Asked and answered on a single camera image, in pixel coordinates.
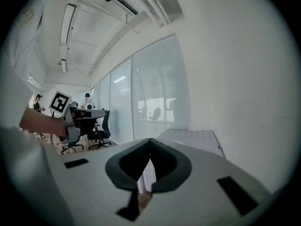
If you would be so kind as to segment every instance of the ceiling beam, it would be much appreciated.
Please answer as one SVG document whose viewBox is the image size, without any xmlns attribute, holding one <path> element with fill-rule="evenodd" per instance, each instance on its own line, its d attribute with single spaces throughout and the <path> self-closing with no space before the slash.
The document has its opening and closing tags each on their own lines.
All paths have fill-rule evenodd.
<svg viewBox="0 0 301 226">
<path fill-rule="evenodd" d="M 91 76 L 84 75 L 82 71 L 69 71 L 68 73 L 50 71 L 45 76 L 45 83 L 90 87 Z"/>
<path fill-rule="evenodd" d="M 158 28 L 161 28 L 161 24 L 157 21 L 156 17 L 154 16 L 153 12 L 150 8 L 144 3 L 143 0 L 134 0 L 151 18 L 151 20 L 157 25 Z"/>
<path fill-rule="evenodd" d="M 106 13 L 107 15 L 110 15 L 111 17 L 115 18 L 116 20 L 119 20 L 120 22 L 122 22 L 123 24 L 125 24 L 125 26 L 127 26 L 130 30 L 134 31 L 135 33 L 137 33 L 137 31 L 135 31 L 132 27 L 130 27 L 129 25 L 127 25 L 121 18 L 117 17 L 116 15 L 110 13 L 109 11 L 105 10 L 104 8 L 92 3 L 92 2 L 89 2 L 87 0 L 81 0 L 83 4 L 86 4 L 88 6 L 92 6 L 98 10 L 101 10 L 103 11 L 104 13 Z"/>
<path fill-rule="evenodd" d="M 84 66 L 81 66 L 81 65 L 77 65 L 77 64 L 75 64 L 75 63 L 73 63 L 73 62 L 70 62 L 70 61 L 67 61 L 67 64 L 70 64 L 70 65 L 72 65 L 72 66 L 74 66 L 74 67 L 77 67 L 77 68 L 81 68 L 81 69 L 86 69 L 86 67 L 84 67 Z"/>
<path fill-rule="evenodd" d="M 148 19 L 148 15 L 145 12 L 140 12 L 138 15 L 136 15 L 133 19 L 129 21 L 129 24 L 132 27 L 137 26 L 141 22 L 143 22 L 145 19 Z M 104 56 L 111 50 L 111 48 L 129 32 L 129 29 L 126 26 L 122 26 L 119 31 L 116 31 L 116 33 L 112 34 L 112 36 L 102 43 L 98 49 L 95 51 L 95 53 L 91 56 L 91 65 L 87 67 L 86 74 L 92 74 L 93 71 L 97 68 L 97 66 L 100 64 L 101 60 L 104 58 Z"/>
<path fill-rule="evenodd" d="M 79 10 L 81 10 L 81 11 L 83 11 L 83 12 L 87 13 L 87 14 L 90 14 L 91 16 L 93 16 L 93 17 L 96 17 L 97 19 L 99 19 L 99 20 L 101 20 L 101 21 L 103 21 L 103 22 L 105 22 L 105 23 L 107 23 L 107 24 L 111 25 L 112 27 L 116 28 L 117 30 L 119 30 L 119 28 L 118 28 L 118 27 L 116 27 L 115 25 L 113 25 L 113 24 L 109 23 L 108 21 L 106 21 L 106 20 L 104 20 L 104 19 L 102 19 L 102 18 L 100 18 L 100 17 L 96 16 L 96 15 L 95 15 L 95 14 L 93 14 L 93 13 L 90 13 L 90 12 L 88 12 L 88 11 L 85 11 L 85 10 L 83 10 L 83 9 L 81 9 L 81 8 L 79 8 Z"/>
</svg>

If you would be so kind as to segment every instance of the person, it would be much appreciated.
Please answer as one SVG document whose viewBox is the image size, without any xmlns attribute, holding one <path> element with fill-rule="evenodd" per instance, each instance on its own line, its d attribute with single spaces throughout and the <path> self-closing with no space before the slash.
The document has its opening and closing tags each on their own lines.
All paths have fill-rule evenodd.
<svg viewBox="0 0 301 226">
<path fill-rule="evenodd" d="M 0 97 L 10 103 L 2 105 L 0 126 L 19 126 L 28 131 L 64 136 L 64 122 L 27 107 L 31 90 L 25 85 L 28 49 L 35 42 L 37 27 L 46 0 L 30 0 L 20 11 L 0 50 Z"/>
<path fill-rule="evenodd" d="M 94 101 L 90 98 L 90 94 L 85 94 L 85 99 L 83 100 L 83 103 L 81 104 L 82 109 L 92 109 L 92 108 L 86 108 L 87 104 L 92 104 L 93 108 L 95 109 Z"/>
<path fill-rule="evenodd" d="M 35 111 L 39 112 L 39 113 L 41 113 L 41 111 L 44 111 L 44 110 L 45 110 L 45 108 L 44 108 L 44 107 L 41 107 L 40 104 L 39 104 L 39 101 L 41 100 L 42 97 L 43 97 L 43 96 L 41 96 L 40 94 L 37 94 L 36 99 L 35 99 L 35 102 L 34 102 L 34 104 L 33 104 L 33 109 L 34 109 Z M 45 137 L 45 136 L 44 136 L 42 133 L 40 133 L 40 132 L 38 132 L 38 134 L 40 135 L 40 139 L 43 139 L 43 138 Z"/>
</svg>

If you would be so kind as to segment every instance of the white wall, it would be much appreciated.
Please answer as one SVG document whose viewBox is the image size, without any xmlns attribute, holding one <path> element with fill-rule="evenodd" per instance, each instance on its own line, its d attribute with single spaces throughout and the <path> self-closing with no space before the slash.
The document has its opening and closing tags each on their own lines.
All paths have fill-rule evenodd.
<svg viewBox="0 0 301 226">
<path fill-rule="evenodd" d="M 45 83 L 90 87 L 91 75 L 85 75 L 84 72 L 68 71 L 67 73 L 62 73 L 53 71 L 47 73 Z"/>
<path fill-rule="evenodd" d="M 226 157 L 271 192 L 299 152 L 300 55 L 269 0 L 178 0 L 184 17 L 122 38 L 92 86 L 131 54 L 175 33 L 190 92 L 192 130 L 213 129 Z"/>
<path fill-rule="evenodd" d="M 44 87 L 46 72 L 42 67 L 40 59 L 34 49 L 34 47 L 29 51 L 27 57 L 27 72 L 31 75 L 33 79 L 42 87 Z"/>
<path fill-rule="evenodd" d="M 35 99 L 35 96 L 34 96 L 34 94 L 32 94 L 32 97 L 30 98 L 29 103 L 28 103 L 29 108 L 33 109 L 34 99 Z"/>
<path fill-rule="evenodd" d="M 48 109 L 48 107 L 50 105 L 51 99 L 53 98 L 57 90 L 71 96 L 72 100 L 76 101 L 79 104 L 79 106 L 85 99 L 85 94 L 90 93 L 90 88 L 83 86 L 47 84 L 47 87 L 48 92 L 43 94 L 43 98 L 40 101 L 40 104 L 46 109 L 46 111 L 43 112 L 46 115 L 51 115 L 51 112 Z"/>
</svg>

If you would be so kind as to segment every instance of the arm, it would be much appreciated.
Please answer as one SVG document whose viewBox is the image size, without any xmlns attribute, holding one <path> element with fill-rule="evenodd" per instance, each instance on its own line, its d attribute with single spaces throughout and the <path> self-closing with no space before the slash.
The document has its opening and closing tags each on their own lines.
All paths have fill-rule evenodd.
<svg viewBox="0 0 301 226">
<path fill-rule="evenodd" d="M 23 114 L 20 127 L 29 131 L 65 136 L 65 125 L 62 118 L 47 116 L 28 107 Z"/>
<path fill-rule="evenodd" d="M 81 107 L 82 109 L 85 109 L 85 104 L 86 104 L 86 100 L 83 100 L 83 103 L 81 104 L 80 107 Z"/>
</svg>

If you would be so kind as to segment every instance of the office floor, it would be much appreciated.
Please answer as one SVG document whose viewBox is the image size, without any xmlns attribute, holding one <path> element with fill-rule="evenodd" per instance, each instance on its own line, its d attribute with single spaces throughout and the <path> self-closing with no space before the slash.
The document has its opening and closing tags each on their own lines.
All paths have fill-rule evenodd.
<svg viewBox="0 0 301 226">
<path fill-rule="evenodd" d="M 41 140 L 42 144 L 51 144 L 51 140 L 50 140 L 50 134 L 45 134 L 45 138 Z M 63 150 L 64 147 L 66 147 L 67 145 L 62 145 L 59 138 L 56 136 L 52 136 L 52 141 L 54 146 L 56 146 L 56 150 L 59 154 L 61 154 L 61 151 Z M 106 144 L 106 146 L 110 147 L 110 146 L 114 146 L 116 145 L 114 142 L 111 142 L 112 145 Z M 97 144 L 95 141 L 90 141 L 86 138 L 86 136 L 82 136 L 79 139 L 79 142 L 77 144 L 82 144 L 84 149 L 82 149 L 81 146 L 75 146 L 74 149 L 76 150 L 77 153 L 80 152 L 87 152 L 87 151 L 92 151 L 92 150 L 96 150 L 97 146 L 93 146 L 90 148 L 89 150 L 89 146 L 95 145 Z M 71 148 L 67 149 L 66 151 L 64 151 L 64 154 L 71 154 L 71 153 L 75 153 Z"/>
<path fill-rule="evenodd" d="M 146 208 L 146 206 L 151 201 L 151 193 L 148 191 L 145 191 L 143 194 L 138 193 L 138 208 L 139 212 L 142 213 L 142 211 Z"/>
</svg>

